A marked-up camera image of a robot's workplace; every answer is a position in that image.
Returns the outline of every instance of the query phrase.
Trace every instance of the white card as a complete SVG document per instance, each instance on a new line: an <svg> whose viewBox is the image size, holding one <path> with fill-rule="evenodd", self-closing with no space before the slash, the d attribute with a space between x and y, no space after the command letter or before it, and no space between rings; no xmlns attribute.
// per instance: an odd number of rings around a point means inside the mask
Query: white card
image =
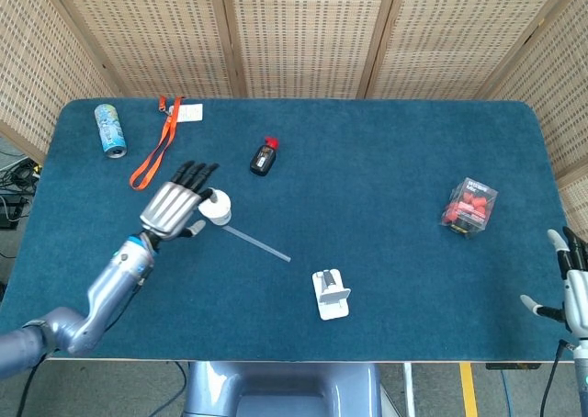
<svg viewBox="0 0 588 417"><path fill-rule="evenodd" d="M174 105L169 107L170 115L174 112ZM202 120L202 104L195 105L180 105L180 112L177 115L177 122L182 121L201 121Z"/></svg>

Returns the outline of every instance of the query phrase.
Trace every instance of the gray floor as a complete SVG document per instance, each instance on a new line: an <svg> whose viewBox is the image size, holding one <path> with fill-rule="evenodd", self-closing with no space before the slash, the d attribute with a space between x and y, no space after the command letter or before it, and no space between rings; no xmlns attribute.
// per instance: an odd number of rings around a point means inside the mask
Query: gray floor
<svg viewBox="0 0 588 417"><path fill-rule="evenodd" d="M17 153L0 139L0 152ZM0 153L0 168L14 157ZM26 227L24 219L16 231L0 231L0 252L14 256ZM0 281L9 280L13 260L0 257ZM536 417L550 366L537 371L505 371L515 417ZM380 366L382 384L404 415L402 366ZM473 369L480 417L508 416L500 371L484 365ZM0 417L14 416L27 373L0 381ZM416 415L465 416L458 364L413 366ZM25 416L148 416L181 387L182 377L174 364L166 362L47 361L32 383ZM184 398L161 416L177 417ZM580 415L573 366L561 365L549 394L546 417Z"/></svg>

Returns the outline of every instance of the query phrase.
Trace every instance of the yellow floor stripe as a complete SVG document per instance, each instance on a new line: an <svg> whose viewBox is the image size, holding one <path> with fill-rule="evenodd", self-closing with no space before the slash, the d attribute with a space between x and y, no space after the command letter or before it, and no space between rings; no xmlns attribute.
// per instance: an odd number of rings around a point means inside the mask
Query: yellow floor stripe
<svg viewBox="0 0 588 417"><path fill-rule="evenodd" d="M476 393L474 392L474 377L471 374L471 364L468 362L459 363L461 374L461 389L463 390L463 406L466 410L466 417L478 417L476 406Z"/></svg>

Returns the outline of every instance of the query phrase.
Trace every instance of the white phone stand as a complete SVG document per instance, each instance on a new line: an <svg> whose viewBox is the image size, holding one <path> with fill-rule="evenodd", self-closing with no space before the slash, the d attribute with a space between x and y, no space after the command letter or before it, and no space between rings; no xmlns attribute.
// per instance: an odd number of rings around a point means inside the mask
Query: white phone stand
<svg viewBox="0 0 588 417"><path fill-rule="evenodd" d="M341 273L336 268L312 275L316 303L323 321L343 318L349 314L347 297L351 289L343 287Z"/></svg>

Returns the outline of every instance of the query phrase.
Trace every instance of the woven panel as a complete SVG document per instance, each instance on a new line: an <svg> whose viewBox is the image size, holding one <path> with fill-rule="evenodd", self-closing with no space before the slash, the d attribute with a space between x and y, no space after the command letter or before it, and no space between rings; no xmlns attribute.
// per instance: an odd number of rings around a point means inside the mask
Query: woven panel
<svg viewBox="0 0 588 417"><path fill-rule="evenodd" d="M472 98L547 0L402 0L374 97Z"/></svg>
<svg viewBox="0 0 588 417"><path fill-rule="evenodd" d="M113 91L50 0L0 0L0 28L0 122L44 154L66 103Z"/></svg>
<svg viewBox="0 0 588 417"><path fill-rule="evenodd" d="M355 98L381 0L233 0L248 95Z"/></svg>
<svg viewBox="0 0 588 417"><path fill-rule="evenodd" d="M556 173L588 156L587 3L572 0L493 94L535 110Z"/></svg>
<svg viewBox="0 0 588 417"><path fill-rule="evenodd" d="M211 0L69 0L133 96L231 96Z"/></svg>
<svg viewBox="0 0 588 417"><path fill-rule="evenodd" d="M561 188L560 195L570 227L588 239L588 177Z"/></svg>

